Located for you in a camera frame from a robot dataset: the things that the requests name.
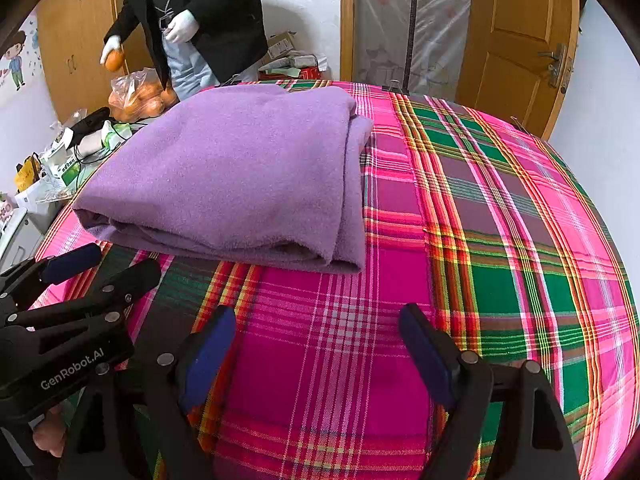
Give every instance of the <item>wooden wardrobe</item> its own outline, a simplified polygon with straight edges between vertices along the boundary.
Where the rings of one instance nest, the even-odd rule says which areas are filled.
[[[111,79],[153,62],[142,27],[124,42],[126,63],[118,72],[100,65],[103,38],[123,0],[42,0],[37,7],[38,38],[45,79],[61,122],[75,110],[91,113],[108,105]]]

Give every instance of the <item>human hand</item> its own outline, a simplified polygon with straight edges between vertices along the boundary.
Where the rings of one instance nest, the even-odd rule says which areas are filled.
[[[122,47],[122,42],[120,41],[119,36],[111,36],[107,43],[104,44],[104,49],[102,50],[102,57],[100,58],[100,64],[104,65],[104,62],[107,61],[107,56],[112,50],[118,50]]]
[[[60,458],[65,449],[66,425],[62,420],[62,407],[51,408],[33,430],[33,443],[43,451]]]
[[[164,36],[169,43],[184,43],[193,38],[199,28],[200,24],[193,17],[191,11],[183,10],[171,20]]]

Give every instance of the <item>light blue jeans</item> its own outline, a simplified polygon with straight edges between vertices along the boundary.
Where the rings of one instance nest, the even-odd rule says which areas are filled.
[[[171,71],[171,83],[180,101],[197,94],[203,88],[220,84],[211,67],[191,41],[169,43],[162,35],[162,46]],[[260,61],[252,64],[234,78],[235,81],[257,81]]]

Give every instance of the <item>bag of oranges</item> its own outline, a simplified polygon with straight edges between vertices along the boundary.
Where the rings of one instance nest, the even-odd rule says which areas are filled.
[[[111,89],[111,115],[121,123],[158,117],[178,101],[170,86],[162,88],[158,74],[152,68],[112,79]]]

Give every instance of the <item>white glove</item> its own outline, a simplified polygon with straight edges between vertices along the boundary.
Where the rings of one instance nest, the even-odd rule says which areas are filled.
[[[100,58],[100,64],[104,65],[104,62],[107,61],[107,56],[112,50],[119,50],[122,44],[120,43],[119,36],[111,36],[107,43],[104,44],[104,49],[102,50],[102,57]]]
[[[184,43],[193,38],[193,35],[200,28],[189,10],[183,10],[174,19],[164,32],[164,36],[169,43]]]

